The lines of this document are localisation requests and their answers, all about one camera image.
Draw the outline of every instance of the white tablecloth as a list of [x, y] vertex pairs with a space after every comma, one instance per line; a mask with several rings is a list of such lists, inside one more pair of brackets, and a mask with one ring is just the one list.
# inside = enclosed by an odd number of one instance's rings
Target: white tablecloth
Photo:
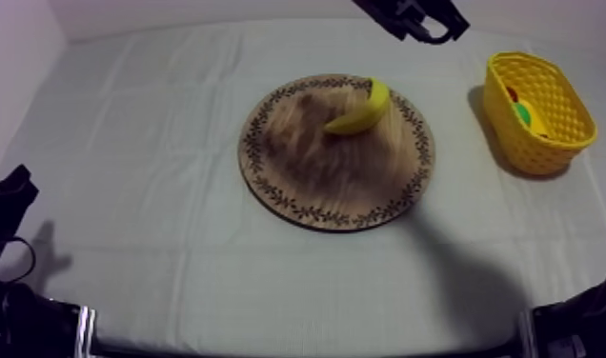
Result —
[[[514, 175], [479, 125], [486, 61], [501, 50], [558, 63], [598, 123], [598, 141], [557, 178]], [[337, 72], [407, 96], [436, 145], [413, 213], [345, 235], [275, 217], [236, 163], [265, 94]], [[606, 59], [521, 38], [471, 30], [432, 47], [326, 19], [76, 44], [0, 177], [19, 163], [42, 190], [20, 229], [41, 252], [32, 284], [97, 308], [113, 342], [271, 356], [479, 348], [508, 338], [520, 310], [606, 273]], [[8, 249], [0, 275], [21, 257]]]

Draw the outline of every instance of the plastic basket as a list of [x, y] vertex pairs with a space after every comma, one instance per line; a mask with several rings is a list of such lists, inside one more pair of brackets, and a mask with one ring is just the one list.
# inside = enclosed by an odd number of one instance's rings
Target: plastic basket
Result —
[[[547, 137], [523, 123], [506, 86], [536, 108]], [[490, 57], [483, 106], [508, 161], [530, 174], [564, 169], [596, 139], [596, 124], [562, 71], [531, 54], [501, 52]]]

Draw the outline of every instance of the round wooden board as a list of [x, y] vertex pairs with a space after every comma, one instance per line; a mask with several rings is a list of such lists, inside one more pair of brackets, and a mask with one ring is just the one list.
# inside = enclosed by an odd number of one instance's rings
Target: round wooden board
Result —
[[419, 111], [391, 90], [371, 130], [335, 136], [323, 125], [362, 104], [372, 82], [344, 74], [293, 81], [268, 94], [238, 145], [252, 193], [282, 218], [309, 229], [355, 231], [385, 224], [425, 191], [434, 139]]

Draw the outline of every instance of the toy fruit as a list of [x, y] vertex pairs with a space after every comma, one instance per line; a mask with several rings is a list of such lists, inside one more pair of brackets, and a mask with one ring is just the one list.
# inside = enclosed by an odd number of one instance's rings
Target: toy fruit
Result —
[[543, 121], [543, 117], [541, 117], [538, 110], [526, 100], [521, 100], [520, 105], [530, 113], [530, 130], [536, 135], [550, 138], [550, 132], [545, 127], [545, 121]]
[[333, 119], [324, 127], [328, 133], [352, 135], [374, 127], [383, 117], [390, 103], [390, 90], [385, 84], [370, 78], [372, 92], [368, 101], [361, 107]]
[[512, 102], [518, 102], [518, 94], [516, 94], [515, 89], [513, 89], [511, 87], [506, 87], [505, 89], [508, 91], [508, 94], [510, 94], [510, 98], [512, 98]]
[[529, 127], [532, 124], [532, 117], [530, 116], [528, 109], [520, 103], [514, 103], [513, 106], [515, 106], [519, 118], [521, 118], [523, 123]]

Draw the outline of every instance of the banana peel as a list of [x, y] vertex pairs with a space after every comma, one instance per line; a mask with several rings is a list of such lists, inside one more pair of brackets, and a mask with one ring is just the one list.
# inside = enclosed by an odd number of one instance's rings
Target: banana peel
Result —
[[374, 78], [368, 101], [361, 107], [325, 124], [323, 130], [337, 135], [353, 135], [374, 127], [390, 104], [390, 89]]

